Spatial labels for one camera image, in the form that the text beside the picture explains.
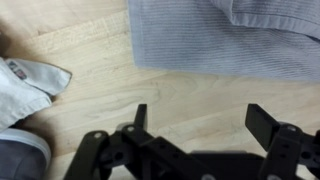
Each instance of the black metal bracket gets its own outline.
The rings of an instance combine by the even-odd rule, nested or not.
[[[122,165],[141,180],[295,180],[298,164],[320,177],[320,131],[315,137],[305,134],[256,104],[249,104],[245,124],[268,152],[265,158],[246,152],[188,154],[147,133],[147,105],[139,105],[134,122],[111,136],[85,135],[64,179],[105,180]]]

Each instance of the white cloth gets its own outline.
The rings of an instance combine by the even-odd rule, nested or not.
[[[11,70],[5,61],[0,58],[0,131],[5,130],[20,119],[50,107],[51,100],[47,93],[61,92],[70,79],[70,74],[52,70],[57,69],[53,66],[44,66],[43,64],[23,60],[9,60],[7,62],[16,62],[19,65]],[[57,85],[57,79],[63,79],[64,86],[55,89],[52,86]]]
[[[7,59],[9,68],[24,82],[51,96],[61,93],[71,75],[57,67],[22,59]]]

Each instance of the gray striped cloth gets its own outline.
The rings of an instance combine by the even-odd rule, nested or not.
[[[135,64],[320,81],[320,0],[128,0]]]

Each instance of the gray fabric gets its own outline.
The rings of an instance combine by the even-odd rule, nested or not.
[[[211,0],[233,25],[271,28],[320,39],[319,0]]]
[[[320,80],[320,42],[274,29],[233,26],[210,0],[129,0],[139,67]]]
[[[20,142],[0,140],[0,154],[0,179],[42,179],[47,162],[39,149]]]

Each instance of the fabric fold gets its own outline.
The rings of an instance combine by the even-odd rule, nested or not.
[[[320,39],[319,0],[211,0],[233,25],[269,28]]]
[[[52,105],[71,74],[60,68],[22,59],[0,58],[0,131]]]

